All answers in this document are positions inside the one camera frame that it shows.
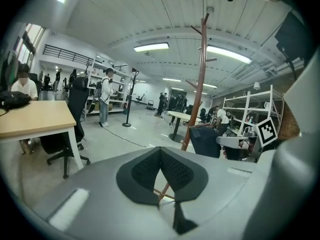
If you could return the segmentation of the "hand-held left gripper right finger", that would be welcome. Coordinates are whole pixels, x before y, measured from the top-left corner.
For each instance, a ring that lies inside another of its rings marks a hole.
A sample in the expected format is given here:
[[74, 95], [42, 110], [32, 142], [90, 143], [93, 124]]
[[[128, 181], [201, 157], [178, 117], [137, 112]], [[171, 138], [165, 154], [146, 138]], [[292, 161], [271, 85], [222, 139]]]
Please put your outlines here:
[[159, 148], [160, 169], [177, 202], [198, 198], [209, 181], [205, 168], [166, 147]]

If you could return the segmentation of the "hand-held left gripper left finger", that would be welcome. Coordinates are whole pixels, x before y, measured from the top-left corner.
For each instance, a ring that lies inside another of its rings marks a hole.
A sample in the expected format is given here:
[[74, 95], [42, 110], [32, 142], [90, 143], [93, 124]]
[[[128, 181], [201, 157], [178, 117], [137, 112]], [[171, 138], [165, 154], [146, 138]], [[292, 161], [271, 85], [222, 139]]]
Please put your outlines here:
[[161, 149], [154, 147], [124, 163], [117, 171], [117, 186], [132, 202], [158, 205], [158, 196], [154, 193], [154, 188], [161, 168], [160, 156]]

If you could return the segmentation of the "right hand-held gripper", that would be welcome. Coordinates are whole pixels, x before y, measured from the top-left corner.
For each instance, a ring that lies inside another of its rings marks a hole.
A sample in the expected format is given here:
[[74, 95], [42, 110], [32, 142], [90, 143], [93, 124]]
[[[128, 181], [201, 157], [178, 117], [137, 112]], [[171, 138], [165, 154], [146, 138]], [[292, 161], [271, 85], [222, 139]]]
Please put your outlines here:
[[244, 149], [240, 160], [257, 163], [265, 147], [278, 139], [278, 133], [271, 117], [246, 127], [243, 136], [217, 136], [216, 143], [228, 148]]

